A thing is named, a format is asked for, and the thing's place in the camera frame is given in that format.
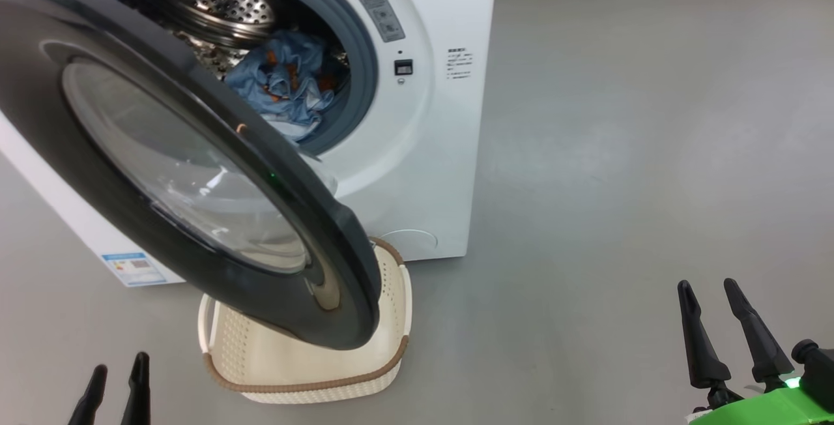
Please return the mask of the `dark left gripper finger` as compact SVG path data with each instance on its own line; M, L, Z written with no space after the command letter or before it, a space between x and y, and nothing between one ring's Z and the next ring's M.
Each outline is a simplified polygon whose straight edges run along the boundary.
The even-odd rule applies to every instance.
M121 425L150 425L150 359L148 353L137 353L131 369L129 396Z
M101 405L102 398L104 398L107 376L107 366L104 364L95 366L85 392L72 411L68 425L94 425L96 411Z

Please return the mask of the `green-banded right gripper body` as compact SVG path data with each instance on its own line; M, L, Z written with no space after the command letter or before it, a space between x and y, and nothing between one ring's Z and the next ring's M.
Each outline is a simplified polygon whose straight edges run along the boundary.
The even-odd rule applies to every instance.
M780 388L709 412L692 413L690 425L834 425L834 412L826 411L800 388Z

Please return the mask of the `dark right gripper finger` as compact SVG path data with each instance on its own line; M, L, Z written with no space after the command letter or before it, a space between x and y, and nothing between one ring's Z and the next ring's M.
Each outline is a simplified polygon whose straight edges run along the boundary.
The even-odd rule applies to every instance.
M717 409L738 401L738 395L726 385L732 374L728 366L718 359L701 321L699 301L688 280L680 280L677 295L691 386L707 390L705 409Z
M751 373L756 383L763 384L766 392L786 388L783 375L792 374L794 366L775 337L769 331L759 313L751 306L739 283L732 278L723 282L732 314L741 323L747 345L753 359Z

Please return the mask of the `black round glass washer door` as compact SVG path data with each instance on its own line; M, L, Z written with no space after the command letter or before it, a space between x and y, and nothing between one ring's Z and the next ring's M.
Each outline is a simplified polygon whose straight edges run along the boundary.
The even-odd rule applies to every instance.
M363 347L381 274L303 154L117 0L0 0L0 139L224 305L302 342Z

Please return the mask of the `blue bear-print trousers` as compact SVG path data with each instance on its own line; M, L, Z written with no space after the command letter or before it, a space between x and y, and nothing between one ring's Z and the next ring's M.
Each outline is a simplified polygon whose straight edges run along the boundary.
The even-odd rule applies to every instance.
M319 75L327 44L324 39L280 29L254 48L225 76L225 83L244 98L298 100L312 108L324 99Z

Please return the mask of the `cream perforated laundry basket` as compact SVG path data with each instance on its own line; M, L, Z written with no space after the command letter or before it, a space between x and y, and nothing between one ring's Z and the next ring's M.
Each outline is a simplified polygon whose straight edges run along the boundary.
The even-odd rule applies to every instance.
M397 377L413 321L413 291L404 259L373 239L381 268L381 320L366 345L351 351L315 347L259 326L203 295L197 339L209 375L255 402L311 404L369 396Z

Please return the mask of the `white front-load washing machine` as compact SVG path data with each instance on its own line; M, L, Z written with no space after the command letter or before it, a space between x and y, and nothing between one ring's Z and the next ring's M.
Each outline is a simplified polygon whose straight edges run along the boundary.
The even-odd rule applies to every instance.
M405 39L383 42L359 0L349 0L375 45L379 79L347 139L316 154L337 179L336 198L367 234L419 229L438 258L467 253L494 0L389 0ZM470 78L447 80L450 48L474 54ZM414 74L394 75L413 59Z

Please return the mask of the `blue energy label sticker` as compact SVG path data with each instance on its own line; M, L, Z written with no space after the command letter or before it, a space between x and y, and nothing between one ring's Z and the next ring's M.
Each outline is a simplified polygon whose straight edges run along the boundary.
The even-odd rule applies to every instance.
M167 277L143 252L104 254L102 261L128 287L166 284Z

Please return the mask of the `round filter cover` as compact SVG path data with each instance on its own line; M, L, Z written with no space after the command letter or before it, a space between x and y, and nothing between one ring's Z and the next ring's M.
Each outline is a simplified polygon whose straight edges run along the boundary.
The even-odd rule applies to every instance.
M429 261L438 258L438 239L425 230L393 230L379 238L396 249L404 261Z

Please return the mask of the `black text sticker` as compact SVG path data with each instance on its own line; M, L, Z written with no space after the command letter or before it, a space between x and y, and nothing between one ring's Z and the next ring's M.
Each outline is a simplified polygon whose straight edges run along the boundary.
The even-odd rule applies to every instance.
M468 48L450 48L444 61L447 80L470 78L474 68L474 54Z

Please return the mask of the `perforated steel washer drum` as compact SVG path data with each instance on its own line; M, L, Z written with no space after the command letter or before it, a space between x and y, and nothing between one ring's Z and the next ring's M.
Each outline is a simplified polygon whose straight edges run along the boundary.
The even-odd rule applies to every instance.
M340 92L351 65L331 27L300 0L122 0L185 42L219 80L248 52L284 30L324 42L317 75L322 90Z

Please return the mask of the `grey warning sticker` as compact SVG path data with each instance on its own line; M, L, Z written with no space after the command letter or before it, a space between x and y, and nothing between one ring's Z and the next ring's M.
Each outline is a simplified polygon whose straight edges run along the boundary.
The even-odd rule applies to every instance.
M383 42L405 39L406 35L389 0L359 0Z

